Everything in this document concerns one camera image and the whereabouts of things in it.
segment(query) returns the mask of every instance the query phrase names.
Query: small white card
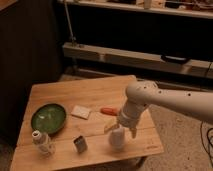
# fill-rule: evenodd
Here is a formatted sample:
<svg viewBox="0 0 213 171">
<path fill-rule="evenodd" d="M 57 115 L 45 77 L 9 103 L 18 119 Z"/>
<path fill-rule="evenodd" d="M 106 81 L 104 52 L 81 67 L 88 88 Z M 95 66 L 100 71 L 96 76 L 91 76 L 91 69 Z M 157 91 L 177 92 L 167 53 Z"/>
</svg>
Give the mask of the small white card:
<svg viewBox="0 0 213 171">
<path fill-rule="evenodd" d="M 74 106 L 71 112 L 71 115 L 79 117 L 79 118 L 83 118 L 83 119 L 88 119 L 90 112 L 91 112 L 90 108 L 76 105 Z"/>
</svg>

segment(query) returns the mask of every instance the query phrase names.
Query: small white bottle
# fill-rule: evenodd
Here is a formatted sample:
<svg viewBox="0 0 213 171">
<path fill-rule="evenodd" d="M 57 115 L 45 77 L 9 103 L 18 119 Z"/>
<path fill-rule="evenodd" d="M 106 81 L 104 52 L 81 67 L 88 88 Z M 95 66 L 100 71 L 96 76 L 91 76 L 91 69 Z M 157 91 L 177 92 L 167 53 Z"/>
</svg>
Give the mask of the small white bottle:
<svg viewBox="0 0 213 171">
<path fill-rule="evenodd" d="M 36 130 L 32 133 L 33 143 L 37 146 L 39 151 L 44 155 L 51 155 L 55 152 L 55 146 L 51 142 L 47 133 L 41 133 Z"/>
</svg>

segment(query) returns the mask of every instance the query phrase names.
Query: floor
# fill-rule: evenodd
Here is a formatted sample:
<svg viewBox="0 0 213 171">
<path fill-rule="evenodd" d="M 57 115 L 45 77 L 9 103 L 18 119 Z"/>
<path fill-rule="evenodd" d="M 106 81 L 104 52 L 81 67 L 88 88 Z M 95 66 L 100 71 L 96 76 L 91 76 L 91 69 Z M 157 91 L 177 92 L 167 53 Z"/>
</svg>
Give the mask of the floor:
<svg viewBox="0 0 213 171">
<path fill-rule="evenodd" d="M 62 75 L 59 81 L 82 79 L 71 75 Z M 209 171 L 210 160 L 204 151 L 200 138 L 200 121 L 185 117 L 171 110 L 150 106 L 150 112 L 164 145 L 165 152 L 149 156 L 142 167 L 135 168 L 138 159 L 106 163 L 102 165 L 71 169 L 72 171 Z M 210 125 L 204 124 L 204 133 Z M 0 171 L 7 171 L 13 155 L 13 149 L 0 141 Z"/>
</svg>

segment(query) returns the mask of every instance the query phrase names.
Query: green bowl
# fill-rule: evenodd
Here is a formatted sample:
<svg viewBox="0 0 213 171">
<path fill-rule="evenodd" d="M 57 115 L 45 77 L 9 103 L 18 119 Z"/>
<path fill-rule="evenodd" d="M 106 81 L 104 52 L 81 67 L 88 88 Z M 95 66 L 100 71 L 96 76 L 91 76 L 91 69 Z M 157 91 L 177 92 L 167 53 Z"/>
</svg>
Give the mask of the green bowl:
<svg viewBox="0 0 213 171">
<path fill-rule="evenodd" d="M 66 121 L 66 111 L 59 104 L 47 104 L 40 107 L 32 116 L 33 130 L 54 134 L 58 132 Z"/>
</svg>

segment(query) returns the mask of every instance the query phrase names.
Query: black cable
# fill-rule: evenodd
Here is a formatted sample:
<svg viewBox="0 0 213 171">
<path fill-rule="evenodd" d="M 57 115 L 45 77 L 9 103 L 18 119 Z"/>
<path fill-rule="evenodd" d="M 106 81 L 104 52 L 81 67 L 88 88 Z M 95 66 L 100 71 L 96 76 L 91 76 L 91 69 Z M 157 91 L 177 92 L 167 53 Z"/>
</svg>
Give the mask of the black cable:
<svg viewBox="0 0 213 171">
<path fill-rule="evenodd" d="M 208 66 L 208 68 L 206 69 L 206 71 L 205 71 L 205 73 L 204 73 L 204 75 L 203 75 L 203 80 L 202 80 L 202 82 L 201 82 L 201 84 L 200 84 L 200 90 L 202 90 L 202 88 L 203 88 L 203 86 L 204 86 L 204 84 L 205 84 L 207 74 L 208 74 L 208 72 L 209 72 L 210 69 L 211 69 L 211 65 L 212 65 L 212 62 L 209 63 L 209 66 Z"/>
<path fill-rule="evenodd" d="M 209 128 L 206 132 L 206 140 L 207 140 L 207 147 L 204 144 L 204 139 L 203 139 L 203 123 L 201 122 L 200 124 L 200 135 L 201 135 L 201 143 L 203 145 L 204 150 L 206 151 L 206 153 L 209 156 L 209 160 L 211 163 L 211 166 L 213 168 L 213 156 L 211 154 L 211 149 L 213 149 L 213 143 L 212 143 L 212 139 L 213 139 L 213 135 L 210 135 L 210 133 L 213 131 L 213 128 Z"/>
</svg>

